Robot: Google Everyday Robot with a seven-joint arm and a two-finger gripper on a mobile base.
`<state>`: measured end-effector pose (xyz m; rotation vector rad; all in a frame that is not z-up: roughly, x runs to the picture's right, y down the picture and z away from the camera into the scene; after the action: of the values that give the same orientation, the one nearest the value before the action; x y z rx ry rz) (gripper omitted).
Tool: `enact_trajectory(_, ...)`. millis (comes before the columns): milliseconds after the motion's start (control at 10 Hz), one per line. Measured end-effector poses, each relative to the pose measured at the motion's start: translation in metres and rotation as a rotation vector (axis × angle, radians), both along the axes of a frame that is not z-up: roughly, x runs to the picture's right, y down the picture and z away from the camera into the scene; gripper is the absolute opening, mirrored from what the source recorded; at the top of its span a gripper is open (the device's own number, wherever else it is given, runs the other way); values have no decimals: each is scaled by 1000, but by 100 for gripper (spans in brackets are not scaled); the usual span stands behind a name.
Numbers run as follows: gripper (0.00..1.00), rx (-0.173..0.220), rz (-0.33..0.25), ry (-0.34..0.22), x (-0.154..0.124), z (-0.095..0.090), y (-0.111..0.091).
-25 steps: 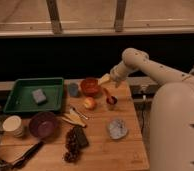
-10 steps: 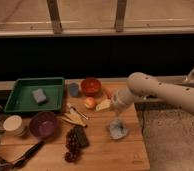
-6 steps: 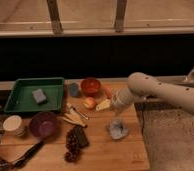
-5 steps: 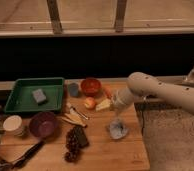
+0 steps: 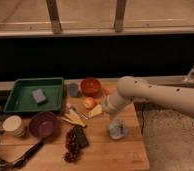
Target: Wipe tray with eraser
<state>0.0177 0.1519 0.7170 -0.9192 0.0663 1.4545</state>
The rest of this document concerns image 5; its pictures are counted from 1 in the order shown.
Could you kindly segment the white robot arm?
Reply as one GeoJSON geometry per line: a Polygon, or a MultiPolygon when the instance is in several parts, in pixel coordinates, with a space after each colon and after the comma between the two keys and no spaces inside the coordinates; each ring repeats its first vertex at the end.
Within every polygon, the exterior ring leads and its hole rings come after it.
{"type": "Polygon", "coordinates": [[[132,76],[118,80],[116,89],[103,98],[102,109],[117,115],[135,98],[148,99],[194,118],[194,88],[155,85],[132,76]]]}

